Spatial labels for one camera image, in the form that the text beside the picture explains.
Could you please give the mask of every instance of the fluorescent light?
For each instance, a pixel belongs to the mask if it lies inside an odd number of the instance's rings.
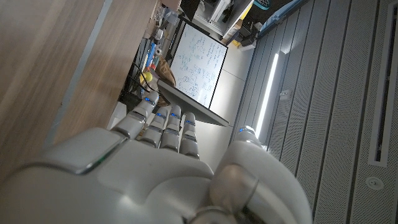
[[[271,72],[270,72],[269,78],[268,78],[266,94],[264,94],[264,99],[262,101],[261,110],[260,110],[260,117],[259,117],[259,120],[257,121],[257,126],[256,126],[256,137],[257,138],[260,136],[262,122],[264,121],[264,115],[266,114],[266,108],[267,108],[267,104],[268,104],[269,93],[271,92],[272,81],[274,80],[276,65],[278,64],[278,57],[279,57],[279,55],[275,54],[274,62],[272,63]]]

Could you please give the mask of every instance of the whiteboard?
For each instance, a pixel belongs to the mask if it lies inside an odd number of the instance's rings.
[[[209,108],[226,51],[226,46],[186,24],[171,66],[176,88]]]

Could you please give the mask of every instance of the robotic hand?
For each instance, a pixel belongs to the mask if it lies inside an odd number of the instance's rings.
[[[0,185],[2,222],[312,222],[300,184],[250,127],[215,173],[199,161],[193,114],[180,132],[178,106],[160,108],[140,136],[158,99],[152,92],[111,131],[89,129],[16,169]]]

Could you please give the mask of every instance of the wooden surface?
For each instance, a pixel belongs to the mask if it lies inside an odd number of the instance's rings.
[[[108,124],[156,0],[113,0],[55,142]]]
[[[0,181],[42,150],[103,3],[0,0]],[[58,140],[106,126],[154,4],[112,2]]]

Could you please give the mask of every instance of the yellow object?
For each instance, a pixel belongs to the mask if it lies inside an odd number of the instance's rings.
[[[242,19],[242,20],[246,17],[246,15],[247,15],[248,12],[250,11],[252,5],[253,5],[253,3],[250,4],[250,6],[243,12],[243,14],[242,14],[242,16],[241,16],[241,19]]]
[[[239,45],[241,45],[241,43],[239,43],[239,42],[236,41],[236,40],[232,40],[232,44],[234,44],[234,45],[237,46],[237,47],[239,47]]]
[[[147,80],[147,82],[152,81],[152,74],[150,72],[143,72],[142,74],[144,74],[144,77]],[[139,76],[139,82],[141,83],[141,85],[143,85],[145,83],[142,75]]]

